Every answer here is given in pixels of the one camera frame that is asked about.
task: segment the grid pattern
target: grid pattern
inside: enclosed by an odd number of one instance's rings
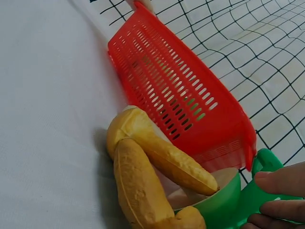
[[[124,0],[91,0],[116,32],[131,16]],[[158,18],[240,102],[257,148],[285,164],[305,160],[305,2],[152,0]],[[240,170],[244,185],[252,178]]]

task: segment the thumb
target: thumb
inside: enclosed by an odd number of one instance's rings
[[[305,163],[281,168],[275,172],[258,172],[258,187],[271,194],[305,197]]]

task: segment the fingernail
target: fingernail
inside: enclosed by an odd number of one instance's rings
[[[255,178],[256,179],[264,179],[266,178],[271,172],[258,172],[256,175],[255,175]]]

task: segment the bread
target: bread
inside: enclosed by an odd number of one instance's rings
[[[107,133],[107,149],[112,159],[118,142],[124,138],[137,142],[150,162],[176,184],[206,196],[218,191],[218,184],[209,172],[156,134],[152,121],[143,110],[130,108],[113,119]]]
[[[199,210],[188,206],[179,211],[175,218],[159,222],[152,229],[206,229],[206,225]]]
[[[123,139],[117,144],[114,175],[120,206],[133,228],[148,229],[174,218],[147,155],[132,139]]]

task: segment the cup handle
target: cup handle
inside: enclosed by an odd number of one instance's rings
[[[283,167],[280,160],[269,149],[261,149],[253,161],[252,178],[259,171],[274,172]]]

